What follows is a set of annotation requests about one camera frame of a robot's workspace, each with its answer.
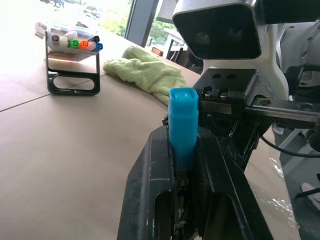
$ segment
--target blue marker cap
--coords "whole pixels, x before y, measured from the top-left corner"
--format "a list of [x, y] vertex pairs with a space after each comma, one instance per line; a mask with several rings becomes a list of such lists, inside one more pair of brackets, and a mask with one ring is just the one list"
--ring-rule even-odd
[[172, 88], [169, 91], [169, 139], [176, 172], [193, 169], [199, 119], [198, 101], [199, 96], [194, 88]]
[[102, 44], [102, 43], [97, 43], [95, 49], [92, 50], [92, 52], [99, 52], [99, 51], [101, 51], [102, 49], [104, 49], [103, 44]]

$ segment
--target cloth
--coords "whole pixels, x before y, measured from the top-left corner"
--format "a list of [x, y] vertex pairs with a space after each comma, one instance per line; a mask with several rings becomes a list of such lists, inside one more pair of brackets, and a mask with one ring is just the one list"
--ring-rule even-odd
[[106, 74], [134, 82], [166, 105], [169, 104], [170, 89], [187, 86], [180, 68], [166, 64], [136, 46], [125, 50], [121, 59], [105, 62], [102, 68]]

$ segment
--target tan table surface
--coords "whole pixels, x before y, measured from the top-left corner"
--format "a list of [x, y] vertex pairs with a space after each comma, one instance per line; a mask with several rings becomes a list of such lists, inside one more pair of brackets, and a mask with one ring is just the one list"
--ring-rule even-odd
[[[9, 50], [0, 57], [0, 239], [116, 239], [127, 175], [167, 107], [111, 76], [101, 77], [93, 97], [50, 95], [42, 47], [30, 29], [21, 31], [32, 47], [20, 58]], [[107, 45], [101, 62], [132, 45], [106, 34], [117, 47]], [[189, 85], [198, 79], [181, 69]], [[261, 143], [246, 175], [274, 238], [298, 240], [285, 182], [269, 158], [279, 155]]]

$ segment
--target cable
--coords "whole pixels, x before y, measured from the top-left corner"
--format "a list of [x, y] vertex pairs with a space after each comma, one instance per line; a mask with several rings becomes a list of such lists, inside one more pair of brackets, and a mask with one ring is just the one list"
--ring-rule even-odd
[[269, 142], [267, 139], [265, 139], [264, 136], [261, 136], [261, 139], [268, 144], [270, 147], [284, 153], [284, 154], [288, 154], [288, 155], [292, 155], [295, 157], [300, 157], [300, 158], [310, 158], [310, 159], [317, 159], [320, 158], [320, 154], [302, 154], [302, 153], [298, 153], [298, 152], [293, 152], [293, 151], [287, 151], [281, 147], [278, 147], [274, 144], [272, 144], [271, 142]]

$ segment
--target black metal bracket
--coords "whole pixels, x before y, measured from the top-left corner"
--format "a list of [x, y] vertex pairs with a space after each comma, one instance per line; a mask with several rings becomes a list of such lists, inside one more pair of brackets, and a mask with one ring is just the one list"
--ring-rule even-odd
[[[46, 63], [46, 73], [47, 73], [47, 79], [46, 79], [47, 88], [50, 93], [55, 94], [55, 95], [93, 96], [93, 95], [96, 95], [100, 92], [100, 56], [99, 56], [99, 53], [95, 57], [96, 73], [52, 69], [49, 67], [48, 33], [45, 32], [45, 63]], [[90, 79], [93, 82], [94, 86], [90, 90], [59, 88], [54, 83], [54, 80], [57, 77]]]

